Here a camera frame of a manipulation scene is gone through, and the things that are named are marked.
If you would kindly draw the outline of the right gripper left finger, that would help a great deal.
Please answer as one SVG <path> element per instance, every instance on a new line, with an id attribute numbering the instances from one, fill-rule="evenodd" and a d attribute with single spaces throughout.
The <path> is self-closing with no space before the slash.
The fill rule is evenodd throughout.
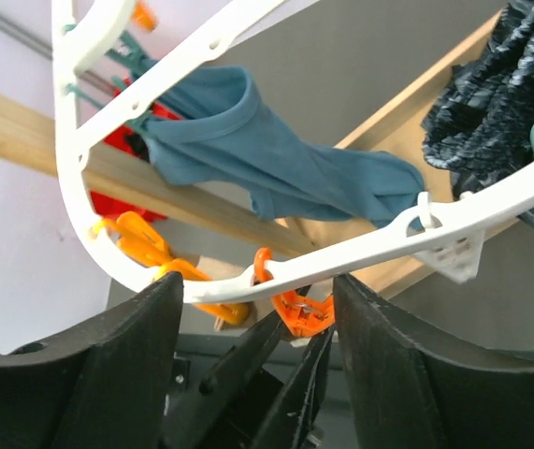
<path id="1" fill-rule="evenodd" d="M 124 303 L 0 354 L 0 448 L 155 448 L 182 313 L 169 274 Z"/>

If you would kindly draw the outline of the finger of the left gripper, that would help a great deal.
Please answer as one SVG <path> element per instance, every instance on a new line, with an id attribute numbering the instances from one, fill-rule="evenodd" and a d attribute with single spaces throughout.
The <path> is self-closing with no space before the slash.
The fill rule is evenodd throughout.
<path id="1" fill-rule="evenodd" d="M 251 448 L 301 448 L 325 397 L 334 328 L 310 339 L 253 437 Z"/>
<path id="2" fill-rule="evenodd" d="M 196 383 L 170 400 L 161 429 L 163 448 L 195 448 L 262 368 L 285 330 L 276 312 L 250 327 Z"/>

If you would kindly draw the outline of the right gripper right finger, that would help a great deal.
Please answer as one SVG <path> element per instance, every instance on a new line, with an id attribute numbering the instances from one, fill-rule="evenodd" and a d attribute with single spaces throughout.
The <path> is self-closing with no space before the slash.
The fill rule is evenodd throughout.
<path id="1" fill-rule="evenodd" d="M 462 340 L 351 275 L 333 282 L 362 448 L 534 448 L 534 351 Z"/>

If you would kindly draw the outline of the white clip hanger frame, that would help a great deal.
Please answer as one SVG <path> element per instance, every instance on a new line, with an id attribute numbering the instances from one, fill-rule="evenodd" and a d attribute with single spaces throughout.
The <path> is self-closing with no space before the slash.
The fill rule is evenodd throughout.
<path id="1" fill-rule="evenodd" d="M 233 41 L 277 7 L 274 1 L 233 1 L 225 5 L 155 67 L 86 123 L 79 121 L 79 74 L 104 56 L 126 31 L 135 9 L 131 1 L 96 1 L 82 19 L 70 1 L 51 5 L 55 153 L 65 208 L 77 236 L 95 263 L 111 278 L 138 292 L 156 269 L 123 254 L 105 232 L 89 198 L 84 170 L 92 147 L 129 120 L 139 117 L 160 94 L 207 61 L 224 54 Z M 485 229 L 534 207 L 534 162 L 493 186 L 454 203 L 436 203 L 421 194 L 415 207 L 390 225 L 284 261 L 268 261 L 274 279 L 238 290 L 234 302 L 261 299 L 400 256 L 415 255 L 458 281 L 473 278 Z"/>

